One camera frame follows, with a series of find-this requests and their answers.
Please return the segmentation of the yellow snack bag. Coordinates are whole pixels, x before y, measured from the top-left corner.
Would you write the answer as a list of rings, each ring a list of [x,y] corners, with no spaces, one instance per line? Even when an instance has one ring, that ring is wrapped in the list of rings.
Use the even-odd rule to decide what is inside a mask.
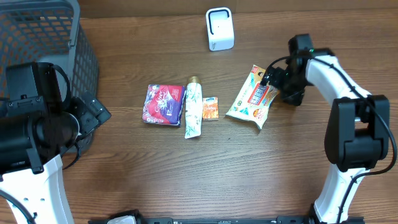
[[[240,89],[226,116],[252,121],[261,130],[267,120],[269,109],[279,91],[269,84],[261,85],[265,69],[253,65],[250,74]]]

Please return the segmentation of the orange small snack pack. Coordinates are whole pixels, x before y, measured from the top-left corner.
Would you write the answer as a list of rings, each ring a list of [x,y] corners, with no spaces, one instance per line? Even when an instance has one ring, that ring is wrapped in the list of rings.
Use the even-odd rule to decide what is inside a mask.
[[[208,97],[203,98],[203,120],[216,120],[219,119],[218,98]]]

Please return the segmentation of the white tube gold cap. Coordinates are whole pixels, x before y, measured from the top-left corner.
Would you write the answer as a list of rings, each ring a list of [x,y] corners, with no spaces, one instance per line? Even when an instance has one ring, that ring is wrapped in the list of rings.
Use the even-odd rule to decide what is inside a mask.
[[[185,139],[201,135],[203,98],[201,81],[192,76],[188,79],[185,105]]]

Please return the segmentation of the purple red snack pack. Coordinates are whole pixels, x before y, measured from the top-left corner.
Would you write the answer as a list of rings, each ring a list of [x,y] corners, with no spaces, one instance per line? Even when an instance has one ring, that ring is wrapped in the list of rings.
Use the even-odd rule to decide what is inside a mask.
[[[145,123],[180,126],[186,89],[179,85],[149,85],[142,119]]]

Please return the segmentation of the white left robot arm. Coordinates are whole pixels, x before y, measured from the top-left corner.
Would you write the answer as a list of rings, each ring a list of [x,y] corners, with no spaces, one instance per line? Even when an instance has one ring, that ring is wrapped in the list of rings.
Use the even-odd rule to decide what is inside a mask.
[[[1,197],[18,223],[73,223],[63,183],[62,157],[111,117],[90,92],[60,93],[58,65],[31,62],[7,67],[10,99],[1,118]]]

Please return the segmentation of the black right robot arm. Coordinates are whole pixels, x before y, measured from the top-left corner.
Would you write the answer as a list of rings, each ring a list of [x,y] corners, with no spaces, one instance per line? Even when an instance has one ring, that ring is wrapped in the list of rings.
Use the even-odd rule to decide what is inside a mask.
[[[331,107],[324,149],[330,167],[320,196],[304,217],[278,217],[285,223],[363,223],[348,216],[361,181],[390,171],[397,144],[389,127],[390,103],[384,95],[361,88],[328,48],[316,49],[308,34],[288,42],[286,68],[271,63],[261,85],[280,90],[282,101],[300,106],[306,86],[315,86]]]

